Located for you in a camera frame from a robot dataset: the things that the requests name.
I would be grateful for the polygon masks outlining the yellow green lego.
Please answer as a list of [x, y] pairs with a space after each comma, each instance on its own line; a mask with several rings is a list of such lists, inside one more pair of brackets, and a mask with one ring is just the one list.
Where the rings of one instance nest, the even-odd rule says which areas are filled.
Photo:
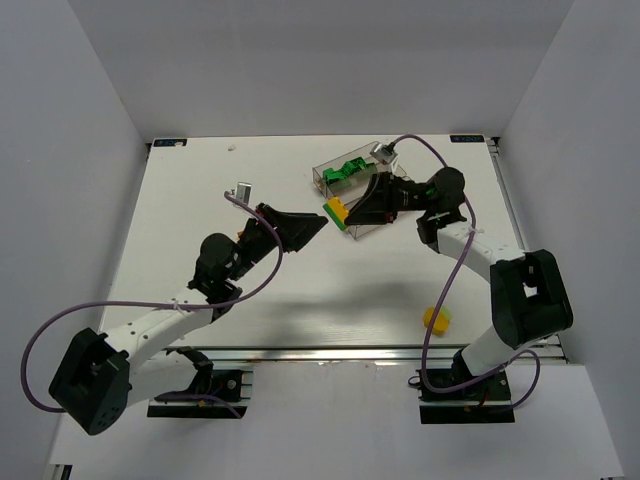
[[345, 220], [349, 216], [349, 210], [337, 196], [328, 199], [323, 209], [341, 231], [347, 229]]

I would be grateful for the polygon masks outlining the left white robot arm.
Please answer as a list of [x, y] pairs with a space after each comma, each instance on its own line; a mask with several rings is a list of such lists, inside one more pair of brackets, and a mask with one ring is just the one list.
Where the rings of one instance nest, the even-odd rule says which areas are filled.
[[201, 243], [193, 278], [167, 304], [120, 327], [76, 334], [49, 386], [50, 395], [89, 435], [110, 428], [140, 401], [202, 402], [228, 408], [233, 396], [200, 351], [171, 345], [245, 299], [236, 281], [269, 253], [284, 256], [306, 246], [327, 224], [315, 213], [291, 213], [260, 203], [237, 239], [223, 233]]

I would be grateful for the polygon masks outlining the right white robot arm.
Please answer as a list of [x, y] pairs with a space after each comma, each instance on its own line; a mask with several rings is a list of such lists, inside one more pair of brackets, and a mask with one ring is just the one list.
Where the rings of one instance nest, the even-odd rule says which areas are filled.
[[453, 167], [421, 183], [377, 173], [344, 220], [348, 226], [385, 225], [401, 212], [419, 211], [421, 242], [455, 260], [456, 270], [467, 267], [488, 282], [491, 325], [454, 356], [446, 393], [495, 374], [527, 347], [569, 329], [574, 320], [555, 256], [545, 249], [526, 252], [481, 232], [474, 214], [460, 212], [468, 202], [464, 187], [463, 174]]

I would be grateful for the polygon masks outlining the green 2x4 lego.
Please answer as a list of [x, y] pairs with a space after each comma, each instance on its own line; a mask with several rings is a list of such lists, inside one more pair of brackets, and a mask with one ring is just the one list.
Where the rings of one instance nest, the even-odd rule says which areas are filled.
[[343, 169], [335, 170], [333, 168], [328, 168], [323, 171], [322, 178], [326, 185], [332, 185], [334, 183], [345, 180], [349, 176], [348, 172], [345, 172]]

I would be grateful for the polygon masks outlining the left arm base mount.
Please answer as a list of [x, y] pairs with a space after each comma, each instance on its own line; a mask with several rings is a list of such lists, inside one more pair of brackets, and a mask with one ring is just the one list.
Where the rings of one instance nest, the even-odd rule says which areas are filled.
[[246, 414], [252, 396], [251, 367], [216, 364], [204, 352], [191, 347], [169, 350], [160, 359], [187, 366], [187, 384], [164, 389], [152, 397], [148, 418], [240, 420]]

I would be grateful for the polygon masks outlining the green lego upside-down rectangular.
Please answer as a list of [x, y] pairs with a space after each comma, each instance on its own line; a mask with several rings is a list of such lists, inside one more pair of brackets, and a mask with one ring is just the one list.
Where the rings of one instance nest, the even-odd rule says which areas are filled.
[[359, 171], [362, 171], [367, 168], [367, 163], [362, 157], [357, 157], [353, 160], [349, 160], [343, 166], [346, 174], [348, 176], [353, 175]]

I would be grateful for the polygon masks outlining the yellow round lego piece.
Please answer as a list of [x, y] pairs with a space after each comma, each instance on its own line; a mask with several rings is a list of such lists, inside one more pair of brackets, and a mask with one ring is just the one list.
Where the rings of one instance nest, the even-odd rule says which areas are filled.
[[423, 315], [423, 323], [425, 327], [432, 326], [432, 334], [437, 336], [444, 335], [449, 327], [450, 321], [438, 317], [439, 311], [435, 312], [434, 307], [429, 307]]

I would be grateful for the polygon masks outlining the light green curved lego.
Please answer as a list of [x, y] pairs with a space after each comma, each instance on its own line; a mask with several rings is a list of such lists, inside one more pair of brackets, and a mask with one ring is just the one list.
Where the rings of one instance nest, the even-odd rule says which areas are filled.
[[450, 310], [449, 310], [449, 309], [447, 309], [447, 308], [445, 308], [445, 307], [442, 307], [442, 308], [439, 310], [438, 317], [439, 317], [439, 318], [444, 318], [444, 319], [446, 319], [447, 321], [450, 321], [450, 320], [451, 320], [451, 318], [452, 318], [452, 313], [450, 312]]

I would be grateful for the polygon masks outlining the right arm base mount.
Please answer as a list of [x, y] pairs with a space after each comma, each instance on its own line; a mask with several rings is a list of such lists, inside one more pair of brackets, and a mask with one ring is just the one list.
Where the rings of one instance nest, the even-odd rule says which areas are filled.
[[407, 384], [418, 392], [423, 425], [512, 424], [511, 390], [504, 371], [465, 389], [436, 393], [426, 388], [419, 370]]

